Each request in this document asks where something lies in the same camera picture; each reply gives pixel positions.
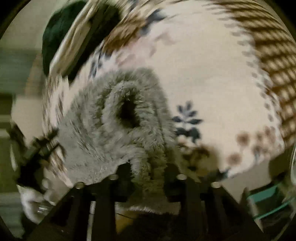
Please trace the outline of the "grey fluffy pants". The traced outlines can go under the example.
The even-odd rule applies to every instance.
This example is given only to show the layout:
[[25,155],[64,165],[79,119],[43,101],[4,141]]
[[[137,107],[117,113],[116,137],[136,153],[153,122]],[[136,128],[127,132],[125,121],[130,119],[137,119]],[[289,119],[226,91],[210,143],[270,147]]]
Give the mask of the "grey fluffy pants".
[[128,163],[135,192],[118,208],[178,214],[163,190],[165,168],[178,157],[175,128],[151,69],[112,71],[89,83],[58,129],[72,183],[100,182]]

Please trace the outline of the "teal drying rack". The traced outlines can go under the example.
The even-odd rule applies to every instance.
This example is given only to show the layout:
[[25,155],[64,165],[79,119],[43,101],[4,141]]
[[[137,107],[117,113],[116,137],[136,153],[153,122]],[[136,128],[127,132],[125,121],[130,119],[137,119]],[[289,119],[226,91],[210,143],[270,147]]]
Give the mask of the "teal drying rack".
[[293,208],[295,203],[295,194],[290,193],[283,182],[271,182],[254,190],[245,188],[244,194],[254,220],[261,220],[286,206]]

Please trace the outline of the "floral cream bed blanket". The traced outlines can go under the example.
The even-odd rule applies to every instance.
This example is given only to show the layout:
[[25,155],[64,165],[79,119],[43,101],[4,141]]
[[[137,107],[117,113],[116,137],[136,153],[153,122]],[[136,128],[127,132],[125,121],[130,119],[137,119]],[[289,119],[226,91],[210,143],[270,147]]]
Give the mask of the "floral cream bed blanket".
[[[255,1],[109,1],[120,22],[73,82],[46,77],[43,125],[58,128],[89,83],[118,70],[158,77],[175,164],[194,180],[231,178],[295,143],[295,41]],[[49,169],[67,185],[65,150]]]

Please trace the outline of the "folded white towel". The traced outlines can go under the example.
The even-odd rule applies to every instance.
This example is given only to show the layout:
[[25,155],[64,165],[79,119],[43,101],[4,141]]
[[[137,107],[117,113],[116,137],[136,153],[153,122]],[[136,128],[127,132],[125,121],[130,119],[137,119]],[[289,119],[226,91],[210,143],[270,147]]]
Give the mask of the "folded white towel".
[[101,1],[88,1],[62,40],[49,68],[49,76],[65,75],[74,63],[82,43],[90,32],[92,24],[89,22],[99,9]]

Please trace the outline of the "folded dark green garment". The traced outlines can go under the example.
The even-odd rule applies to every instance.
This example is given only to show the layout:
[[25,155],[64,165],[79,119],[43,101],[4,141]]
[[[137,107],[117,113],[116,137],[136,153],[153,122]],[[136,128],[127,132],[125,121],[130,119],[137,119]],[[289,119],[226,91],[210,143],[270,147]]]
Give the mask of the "folded dark green garment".
[[[42,42],[43,72],[47,78],[51,78],[49,76],[49,68],[55,53],[75,18],[87,2],[74,1],[59,9],[51,16],[43,33]],[[109,1],[101,1],[98,11],[89,21],[92,24],[90,32],[83,41],[82,47],[74,59],[74,63],[66,71],[65,75],[54,76],[52,78],[63,77],[67,78],[69,82],[73,82],[91,54],[111,33],[120,20],[121,14],[119,8]]]

